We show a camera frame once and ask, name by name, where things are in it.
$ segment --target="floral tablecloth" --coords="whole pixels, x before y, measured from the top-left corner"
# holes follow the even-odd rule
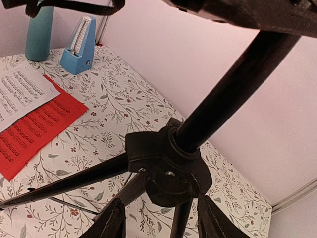
[[[62,50],[51,51],[41,63],[30,64],[48,75],[89,111],[47,144],[11,182],[0,175],[0,200],[29,187],[74,174],[124,151],[128,132],[158,131],[170,117],[183,117],[125,61],[107,47],[95,48],[93,68],[71,75],[60,65]],[[24,55],[0,58],[0,72],[25,61]],[[271,206],[210,144],[201,147],[213,185],[208,195],[226,216],[253,238],[266,238]],[[122,188],[128,173],[65,193],[57,198],[99,211]],[[197,201],[185,237],[197,238]],[[5,209],[0,213],[0,238],[76,238],[92,224],[93,215],[50,200]],[[146,194],[126,208],[128,238],[169,237],[173,209],[153,205]]]

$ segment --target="teal water bottle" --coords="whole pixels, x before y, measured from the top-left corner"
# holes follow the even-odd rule
[[[45,6],[30,19],[25,56],[30,61],[44,61],[50,54],[54,7]]]

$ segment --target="red paper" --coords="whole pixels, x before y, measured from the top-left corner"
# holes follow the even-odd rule
[[[30,112],[0,133],[0,173],[12,180],[48,142],[76,121],[88,108],[62,90],[53,100]]]

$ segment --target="tablecloth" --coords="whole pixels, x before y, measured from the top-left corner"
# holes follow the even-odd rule
[[[95,48],[91,70],[66,72],[59,61],[62,49],[52,50],[44,62],[29,62],[89,111],[47,144],[11,182],[0,175],[0,200],[41,187],[124,152],[125,134],[158,131],[170,117],[182,115],[123,59],[107,47]],[[0,72],[25,61],[23,54],[0,58]],[[266,238],[272,207],[209,142],[201,147],[212,174],[208,195],[225,215],[252,238]],[[128,173],[57,196],[99,211],[122,188]],[[194,200],[186,238],[197,238]],[[126,208],[128,238],[169,237],[174,209],[153,205],[146,194]],[[76,238],[92,224],[93,215],[42,200],[0,213],[0,238]]]

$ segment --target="white wall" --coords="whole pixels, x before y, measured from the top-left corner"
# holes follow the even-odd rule
[[[95,4],[107,4],[108,1],[94,0]],[[70,35],[80,17],[88,15],[67,9],[55,8],[51,49],[66,47]],[[96,17],[97,26],[100,16]],[[6,10],[0,3],[0,57],[23,53],[29,26],[29,17],[25,15],[25,6]]]
[[[272,216],[269,238],[316,238],[317,191]]]
[[[159,0],[127,0],[104,44],[185,116],[257,31],[212,23]],[[316,176],[317,40],[303,38],[211,142],[271,202]]]

